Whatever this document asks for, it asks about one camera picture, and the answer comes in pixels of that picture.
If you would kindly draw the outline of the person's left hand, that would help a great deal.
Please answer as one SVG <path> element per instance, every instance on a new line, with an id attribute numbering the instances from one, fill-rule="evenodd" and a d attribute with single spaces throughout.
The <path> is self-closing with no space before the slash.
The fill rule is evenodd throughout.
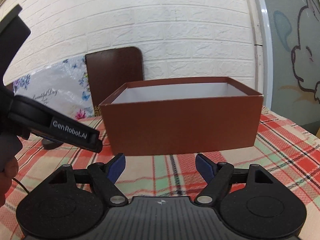
<path id="1" fill-rule="evenodd" d="M 0 173 L 0 207 L 5 204 L 5 195 L 12 185 L 12 179 L 18 174 L 19 166 L 15 157 L 10 159 Z"/>

